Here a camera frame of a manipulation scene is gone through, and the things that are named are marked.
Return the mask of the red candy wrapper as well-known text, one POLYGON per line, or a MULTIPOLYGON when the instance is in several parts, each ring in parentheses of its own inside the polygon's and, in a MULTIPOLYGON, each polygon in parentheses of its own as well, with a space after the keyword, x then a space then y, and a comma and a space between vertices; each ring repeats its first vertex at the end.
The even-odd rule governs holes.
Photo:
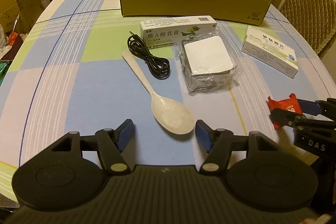
POLYGON ((303 114, 302 109, 298 103, 297 97, 294 93, 291 93, 288 99, 280 101, 275 101, 269 96, 267 105, 270 111, 274 109, 282 109, 286 111, 295 112, 298 114, 303 114))

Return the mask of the white green tablet box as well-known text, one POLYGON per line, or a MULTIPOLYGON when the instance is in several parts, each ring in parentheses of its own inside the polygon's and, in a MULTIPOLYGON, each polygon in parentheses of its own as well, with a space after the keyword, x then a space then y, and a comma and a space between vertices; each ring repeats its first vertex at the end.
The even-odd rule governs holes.
POLYGON ((294 49, 252 26, 247 27, 241 50, 292 79, 298 72, 294 49))

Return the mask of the white plastic spoon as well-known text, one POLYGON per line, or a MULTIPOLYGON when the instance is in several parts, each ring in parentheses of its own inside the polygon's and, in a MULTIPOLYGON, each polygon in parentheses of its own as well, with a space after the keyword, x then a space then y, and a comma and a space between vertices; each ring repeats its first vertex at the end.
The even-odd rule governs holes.
POLYGON ((165 130, 176 135, 185 135, 192 132, 195 121, 190 110, 176 100, 158 95, 130 51, 123 51, 122 58, 150 94, 151 110, 157 122, 165 130))

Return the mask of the quilted beige chair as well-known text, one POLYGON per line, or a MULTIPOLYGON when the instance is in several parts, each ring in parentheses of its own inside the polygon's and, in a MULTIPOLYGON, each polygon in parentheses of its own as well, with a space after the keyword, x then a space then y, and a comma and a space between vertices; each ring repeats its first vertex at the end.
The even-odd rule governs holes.
POLYGON ((280 12, 323 58, 335 42, 335 0, 285 0, 280 12))

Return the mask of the white block in plastic bag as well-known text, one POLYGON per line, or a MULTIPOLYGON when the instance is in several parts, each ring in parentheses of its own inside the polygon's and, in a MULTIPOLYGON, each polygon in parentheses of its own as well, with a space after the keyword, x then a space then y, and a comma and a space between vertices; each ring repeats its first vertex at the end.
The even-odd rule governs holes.
POLYGON ((178 56, 187 90, 219 90, 242 73, 217 32, 191 36, 178 44, 178 56))

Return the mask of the checkered tablecloth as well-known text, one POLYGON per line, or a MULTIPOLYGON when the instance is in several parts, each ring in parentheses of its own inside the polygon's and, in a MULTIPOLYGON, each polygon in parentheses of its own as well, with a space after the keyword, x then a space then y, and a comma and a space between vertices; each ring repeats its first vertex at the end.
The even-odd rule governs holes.
MULTIPOLYGON (((131 119, 135 137, 124 158, 129 165, 200 165, 205 153, 193 134, 177 136, 154 119, 150 95, 122 58, 140 18, 123 17, 119 0, 53 0, 21 46, 1 84, 1 193, 13 198, 16 169, 69 131, 93 135, 131 119)), ((178 49, 153 50, 168 58, 171 74, 157 80, 139 66, 162 96, 185 104, 196 119, 237 135, 260 131, 304 159, 290 128, 276 131, 268 98, 290 94, 315 101, 335 96, 335 83, 309 44, 273 6, 261 30, 295 50, 299 70, 291 79, 242 53, 245 24, 220 21, 217 32, 238 66, 234 81, 219 90, 189 93, 178 49)))

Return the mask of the white ointment box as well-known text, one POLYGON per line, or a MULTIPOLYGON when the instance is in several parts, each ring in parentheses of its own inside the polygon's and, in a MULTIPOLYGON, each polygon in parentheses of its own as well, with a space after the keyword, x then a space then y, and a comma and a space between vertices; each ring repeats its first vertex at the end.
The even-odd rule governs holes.
POLYGON ((209 15, 155 18, 140 22, 141 38, 149 49, 171 46, 190 36, 214 32, 217 21, 209 15))

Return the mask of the brown cardboard boxes left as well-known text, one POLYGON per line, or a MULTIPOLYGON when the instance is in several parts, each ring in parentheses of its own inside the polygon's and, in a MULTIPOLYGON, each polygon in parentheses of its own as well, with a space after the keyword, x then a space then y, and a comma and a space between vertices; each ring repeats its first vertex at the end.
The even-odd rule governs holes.
POLYGON ((1 0, 1 25, 4 32, 13 30, 14 22, 20 15, 15 30, 29 33, 43 10, 41 0, 1 0))

